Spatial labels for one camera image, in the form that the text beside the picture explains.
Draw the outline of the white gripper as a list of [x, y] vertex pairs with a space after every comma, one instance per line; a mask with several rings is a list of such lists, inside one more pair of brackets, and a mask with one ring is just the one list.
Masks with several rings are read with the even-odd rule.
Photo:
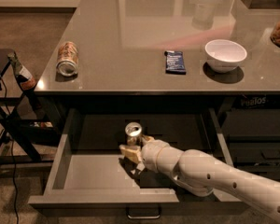
[[150, 171], [162, 174], [171, 174], [174, 171], [181, 156], [180, 149], [144, 134], [142, 144], [142, 150], [140, 146], [132, 145], [120, 145], [119, 149], [125, 158], [136, 164], [142, 161]]

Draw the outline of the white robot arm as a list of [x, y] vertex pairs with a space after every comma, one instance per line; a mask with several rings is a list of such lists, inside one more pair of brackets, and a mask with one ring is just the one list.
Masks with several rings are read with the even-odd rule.
[[182, 151], [150, 136], [141, 146], [121, 145], [119, 149], [125, 158], [168, 176], [198, 197], [218, 189], [280, 224], [280, 182], [236, 169], [200, 150]]

